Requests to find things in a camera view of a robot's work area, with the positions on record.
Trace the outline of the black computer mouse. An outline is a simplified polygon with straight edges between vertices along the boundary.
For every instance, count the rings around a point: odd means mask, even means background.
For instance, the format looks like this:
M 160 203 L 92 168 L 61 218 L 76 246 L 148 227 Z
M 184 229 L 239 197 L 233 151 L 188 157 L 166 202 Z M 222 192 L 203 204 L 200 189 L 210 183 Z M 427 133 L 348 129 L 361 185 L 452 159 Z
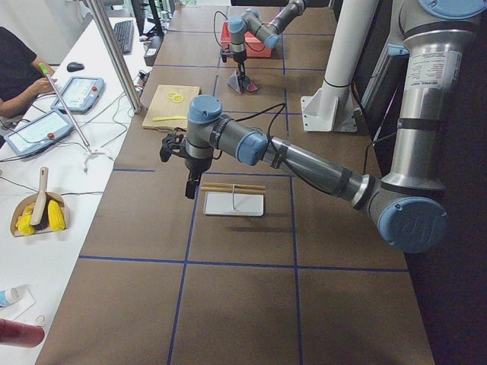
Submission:
M 84 70 L 84 65 L 80 62 L 70 62 L 67 64 L 66 70 L 68 72 L 81 71 L 81 70 Z

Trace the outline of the wooden cutting board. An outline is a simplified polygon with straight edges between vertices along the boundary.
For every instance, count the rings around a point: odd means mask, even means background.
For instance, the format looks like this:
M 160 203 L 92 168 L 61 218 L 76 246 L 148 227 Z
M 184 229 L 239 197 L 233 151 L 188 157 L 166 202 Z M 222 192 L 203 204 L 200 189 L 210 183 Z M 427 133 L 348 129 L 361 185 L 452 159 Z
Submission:
M 167 97 L 171 91 L 176 91 L 184 97 L 182 103 L 175 103 Z M 175 128 L 187 128 L 187 119 L 153 122 L 153 117 L 162 116 L 187 116 L 190 102 L 199 95 L 200 87 L 187 85 L 158 85 L 151 104 L 142 122 L 144 129 L 158 129 L 160 131 L 171 131 Z

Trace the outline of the grey and pink cloth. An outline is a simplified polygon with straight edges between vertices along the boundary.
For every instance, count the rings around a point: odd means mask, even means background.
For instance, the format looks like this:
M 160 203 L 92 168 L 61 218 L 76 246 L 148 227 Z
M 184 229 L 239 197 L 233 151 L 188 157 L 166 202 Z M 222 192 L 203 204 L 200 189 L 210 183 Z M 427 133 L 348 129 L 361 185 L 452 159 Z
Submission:
M 238 94 L 242 94 L 245 90 L 248 92 L 255 92 L 258 90 L 256 84 L 250 80 L 246 75 L 238 75 L 233 73 L 227 81 L 227 85 L 235 90 Z

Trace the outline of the near teach pendant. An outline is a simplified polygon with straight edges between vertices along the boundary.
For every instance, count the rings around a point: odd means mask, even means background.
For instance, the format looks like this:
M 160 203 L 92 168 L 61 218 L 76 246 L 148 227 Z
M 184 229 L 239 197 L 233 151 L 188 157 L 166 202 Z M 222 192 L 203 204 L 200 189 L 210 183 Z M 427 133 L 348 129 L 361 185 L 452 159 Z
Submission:
M 26 157 L 46 150 L 66 137 L 73 128 L 74 124 L 67 115 L 55 109 L 8 133 L 5 141 L 17 156 Z

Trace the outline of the far teach pendant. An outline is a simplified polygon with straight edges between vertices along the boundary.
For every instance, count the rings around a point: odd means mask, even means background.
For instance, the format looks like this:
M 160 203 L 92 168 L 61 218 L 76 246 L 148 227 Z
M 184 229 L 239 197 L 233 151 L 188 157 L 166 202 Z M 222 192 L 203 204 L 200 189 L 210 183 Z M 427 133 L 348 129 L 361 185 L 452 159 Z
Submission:
M 104 87 L 102 78 L 70 77 L 61 89 L 61 95 L 73 114 L 83 115 L 98 101 Z

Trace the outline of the yellow cloth in dustpan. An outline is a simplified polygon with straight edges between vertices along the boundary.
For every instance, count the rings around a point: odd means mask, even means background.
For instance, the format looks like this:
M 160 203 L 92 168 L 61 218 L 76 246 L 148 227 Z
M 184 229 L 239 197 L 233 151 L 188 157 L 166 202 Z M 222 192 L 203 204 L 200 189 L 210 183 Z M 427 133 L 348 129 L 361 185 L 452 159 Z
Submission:
M 60 231 L 67 227 L 62 206 L 56 200 L 51 198 L 47 200 L 44 216 L 38 225 L 31 224 L 34 208 L 34 202 L 24 207 L 14 222 L 14 232 L 21 236 L 29 236 L 44 230 Z

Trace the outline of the pink plastic bin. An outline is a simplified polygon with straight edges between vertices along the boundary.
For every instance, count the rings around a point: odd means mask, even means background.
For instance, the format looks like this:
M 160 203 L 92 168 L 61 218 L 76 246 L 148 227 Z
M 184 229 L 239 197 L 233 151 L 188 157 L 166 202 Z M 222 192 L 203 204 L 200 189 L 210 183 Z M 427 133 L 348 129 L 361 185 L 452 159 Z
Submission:
M 229 51 L 231 36 L 228 29 L 228 23 L 225 21 L 221 28 L 220 44 L 221 48 L 225 51 Z M 259 41 L 250 32 L 245 33 L 247 57 L 251 59 L 268 59 L 272 55 L 272 50 L 266 47 L 261 41 Z

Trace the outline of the black keyboard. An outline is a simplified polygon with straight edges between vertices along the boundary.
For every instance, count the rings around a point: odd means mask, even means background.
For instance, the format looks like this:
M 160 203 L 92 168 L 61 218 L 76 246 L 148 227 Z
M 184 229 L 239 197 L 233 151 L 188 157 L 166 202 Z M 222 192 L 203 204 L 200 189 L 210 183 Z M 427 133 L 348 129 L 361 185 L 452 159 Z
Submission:
M 115 23 L 113 32 L 122 54 L 130 54 L 132 52 L 134 33 L 133 21 L 129 20 Z

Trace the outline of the teach pendant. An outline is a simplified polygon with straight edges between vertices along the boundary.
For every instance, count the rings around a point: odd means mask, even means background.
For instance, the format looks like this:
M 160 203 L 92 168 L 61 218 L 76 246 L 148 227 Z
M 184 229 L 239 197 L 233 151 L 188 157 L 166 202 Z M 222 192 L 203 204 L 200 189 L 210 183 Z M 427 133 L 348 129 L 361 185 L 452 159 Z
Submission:
M 55 109 L 8 133 L 5 141 L 17 156 L 26 157 L 46 150 L 66 137 L 73 128 L 74 124 L 67 115 Z
M 61 89 L 61 95 L 73 114 L 83 115 L 98 101 L 104 87 L 102 78 L 70 77 Z

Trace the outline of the beige dustpan with brush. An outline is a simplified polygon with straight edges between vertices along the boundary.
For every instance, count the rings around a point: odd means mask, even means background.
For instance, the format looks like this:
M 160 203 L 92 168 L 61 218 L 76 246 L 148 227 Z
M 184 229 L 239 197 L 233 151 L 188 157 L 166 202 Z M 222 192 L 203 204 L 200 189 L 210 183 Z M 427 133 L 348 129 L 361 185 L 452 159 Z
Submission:
M 10 231 L 13 236 L 21 236 L 19 233 L 14 232 L 14 222 L 16 221 L 16 217 L 22 212 L 24 207 L 26 207 L 32 202 L 35 203 L 35 208 L 31 218 L 31 224 L 38 225 L 41 222 L 41 218 L 44 216 L 46 202 L 49 198 L 56 200 L 62 206 L 62 210 L 65 216 L 65 222 L 68 227 L 69 218 L 70 218 L 70 211 L 68 206 L 65 204 L 63 198 L 60 195 L 54 192 L 46 191 L 48 172 L 49 169 L 47 167 L 40 168 L 40 181 L 39 181 L 38 191 L 35 194 L 28 196 L 27 198 L 24 198 L 14 210 L 13 217 L 11 219 L 11 225 L 10 225 Z M 52 231 L 44 230 L 41 231 L 40 233 L 47 233 L 47 232 L 52 232 Z

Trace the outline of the white tube bottle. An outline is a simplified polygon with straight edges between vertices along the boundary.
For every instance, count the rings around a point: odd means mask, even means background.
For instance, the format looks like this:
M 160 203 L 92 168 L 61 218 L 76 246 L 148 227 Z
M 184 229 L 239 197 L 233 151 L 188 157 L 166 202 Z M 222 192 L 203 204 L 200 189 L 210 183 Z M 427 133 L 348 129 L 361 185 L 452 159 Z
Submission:
M 9 307 L 18 302 L 19 298 L 19 292 L 15 287 L 4 289 L 0 292 L 0 307 Z

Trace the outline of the person in black shirt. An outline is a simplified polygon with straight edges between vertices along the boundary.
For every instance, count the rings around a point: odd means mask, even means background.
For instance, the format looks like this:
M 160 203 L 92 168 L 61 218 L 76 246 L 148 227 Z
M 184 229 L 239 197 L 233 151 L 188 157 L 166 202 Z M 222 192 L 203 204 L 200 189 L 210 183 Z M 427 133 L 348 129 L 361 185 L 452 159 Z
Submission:
M 5 27 L 1 27 L 1 117 L 25 114 L 41 94 L 53 92 L 40 64 L 50 75 L 54 70 Z

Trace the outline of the white tray rack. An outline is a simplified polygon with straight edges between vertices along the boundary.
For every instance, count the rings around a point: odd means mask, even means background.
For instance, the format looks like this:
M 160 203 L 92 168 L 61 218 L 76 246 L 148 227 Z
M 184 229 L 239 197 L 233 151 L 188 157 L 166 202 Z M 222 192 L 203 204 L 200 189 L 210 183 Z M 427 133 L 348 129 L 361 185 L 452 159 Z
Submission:
M 265 186 L 207 182 L 203 213 L 208 216 L 262 217 L 265 211 Z

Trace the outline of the aluminium frame post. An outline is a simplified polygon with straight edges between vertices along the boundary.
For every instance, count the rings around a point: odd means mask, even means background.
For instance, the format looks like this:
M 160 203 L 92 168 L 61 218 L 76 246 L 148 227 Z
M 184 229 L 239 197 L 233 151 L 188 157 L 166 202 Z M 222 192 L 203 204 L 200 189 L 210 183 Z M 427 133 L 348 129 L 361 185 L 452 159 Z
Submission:
M 132 111 L 134 114 L 139 114 L 142 111 L 142 103 L 132 82 L 132 77 L 129 73 L 122 51 L 116 41 L 110 20 L 104 10 L 103 2 L 99 0 L 87 0 L 86 3 L 100 32 L 116 75 L 123 87 L 123 91 L 129 99 Z

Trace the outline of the red bottle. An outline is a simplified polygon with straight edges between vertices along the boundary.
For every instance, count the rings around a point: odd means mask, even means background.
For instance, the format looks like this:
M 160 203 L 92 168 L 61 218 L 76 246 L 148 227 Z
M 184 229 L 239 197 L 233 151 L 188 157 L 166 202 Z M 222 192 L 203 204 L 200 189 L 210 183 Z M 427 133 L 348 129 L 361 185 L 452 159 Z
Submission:
M 1 319 L 1 344 L 34 348 L 45 337 L 43 328 L 7 319 Z

